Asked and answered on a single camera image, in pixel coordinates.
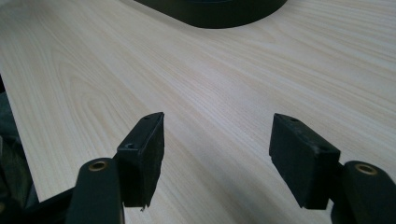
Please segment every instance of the table surface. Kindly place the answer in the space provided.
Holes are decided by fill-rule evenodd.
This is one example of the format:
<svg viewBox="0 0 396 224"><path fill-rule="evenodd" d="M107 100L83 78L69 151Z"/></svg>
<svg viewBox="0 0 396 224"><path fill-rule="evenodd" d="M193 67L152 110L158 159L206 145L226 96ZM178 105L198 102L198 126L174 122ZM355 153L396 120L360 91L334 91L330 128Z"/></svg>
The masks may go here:
<svg viewBox="0 0 396 224"><path fill-rule="evenodd" d="M300 209L271 163L273 115L395 180L395 36L393 0L289 0L223 30L133 0L11 0L0 73L40 200L163 111L162 175L128 223L331 223L329 209Z"/></svg>

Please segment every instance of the black base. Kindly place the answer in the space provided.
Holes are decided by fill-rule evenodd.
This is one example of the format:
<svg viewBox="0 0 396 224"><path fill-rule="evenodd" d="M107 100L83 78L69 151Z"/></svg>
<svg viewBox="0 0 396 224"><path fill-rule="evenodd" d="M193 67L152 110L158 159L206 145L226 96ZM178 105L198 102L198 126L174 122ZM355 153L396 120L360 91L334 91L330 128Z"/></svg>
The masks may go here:
<svg viewBox="0 0 396 224"><path fill-rule="evenodd" d="M287 0L135 0L191 26L221 29L258 21Z"/></svg>

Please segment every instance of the wooden table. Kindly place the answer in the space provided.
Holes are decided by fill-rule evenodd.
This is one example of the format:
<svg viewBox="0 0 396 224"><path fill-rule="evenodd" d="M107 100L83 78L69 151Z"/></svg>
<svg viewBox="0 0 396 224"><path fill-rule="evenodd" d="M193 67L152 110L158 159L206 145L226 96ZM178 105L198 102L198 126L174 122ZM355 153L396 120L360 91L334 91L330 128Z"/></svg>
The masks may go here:
<svg viewBox="0 0 396 224"><path fill-rule="evenodd" d="M0 73L40 200L157 111L163 172L128 223L331 223L271 163L275 112L396 179L393 0L289 0L224 30L133 0L14 0L0 6Z"/></svg>

